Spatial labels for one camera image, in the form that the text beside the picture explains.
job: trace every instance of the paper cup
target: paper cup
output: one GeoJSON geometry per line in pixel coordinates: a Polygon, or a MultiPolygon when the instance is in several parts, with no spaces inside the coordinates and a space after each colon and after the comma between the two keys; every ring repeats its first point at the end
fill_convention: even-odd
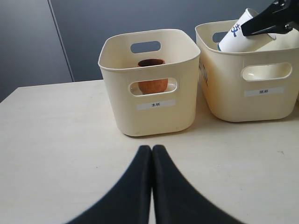
{"type": "Polygon", "coordinates": [[[218,50],[223,52],[248,52],[256,51],[262,46],[276,39],[274,34],[260,34],[254,36],[243,36],[241,25],[257,16],[258,13],[247,8],[238,22],[218,44],[218,50]]]}

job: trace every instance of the wooden cup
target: wooden cup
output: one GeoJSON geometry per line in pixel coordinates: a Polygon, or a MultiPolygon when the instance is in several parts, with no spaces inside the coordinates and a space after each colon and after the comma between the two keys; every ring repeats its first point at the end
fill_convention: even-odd
{"type": "MultiPolygon", "coordinates": [[[[153,65],[159,65],[159,64],[165,64],[165,61],[162,59],[146,59],[142,60],[138,63],[138,67],[145,67],[145,66],[153,66],[153,65]]],[[[168,79],[159,79],[159,80],[152,80],[152,81],[144,81],[139,82],[138,87],[140,91],[143,94],[153,94],[153,93],[159,93],[164,92],[167,89],[168,86],[168,79]]]]}

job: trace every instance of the cream plastic bin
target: cream plastic bin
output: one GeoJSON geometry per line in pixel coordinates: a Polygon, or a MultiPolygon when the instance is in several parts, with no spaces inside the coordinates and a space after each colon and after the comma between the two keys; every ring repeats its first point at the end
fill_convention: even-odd
{"type": "Polygon", "coordinates": [[[177,132],[195,119],[200,49],[183,31],[161,29],[109,38],[98,65],[118,128],[129,136],[177,132]],[[156,51],[133,53],[132,44],[160,42],[156,51]],[[137,67],[160,58],[165,64],[137,67]],[[165,92],[143,95],[140,81],[168,78],[165,92]]]}
{"type": "Polygon", "coordinates": [[[299,32],[277,35],[255,52],[217,50],[215,33],[228,32],[236,23],[199,25],[199,83],[211,112],[231,122],[281,119],[294,108],[299,92],[299,32]]]}

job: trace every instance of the white table surface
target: white table surface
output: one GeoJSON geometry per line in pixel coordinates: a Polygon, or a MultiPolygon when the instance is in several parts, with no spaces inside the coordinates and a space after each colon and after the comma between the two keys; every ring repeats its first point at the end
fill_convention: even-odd
{"type": "Polygon", "coordinates": [[[0,104],[0,223],[65,223],[110,190],[140,145],[163,144],[229,214],[297,224],[298,133],[298,104],[283,120],[234,124],[214,117],[199,90],[190,128],[131,138],[116,127],[103,81],[18,88],[0,104]]]}

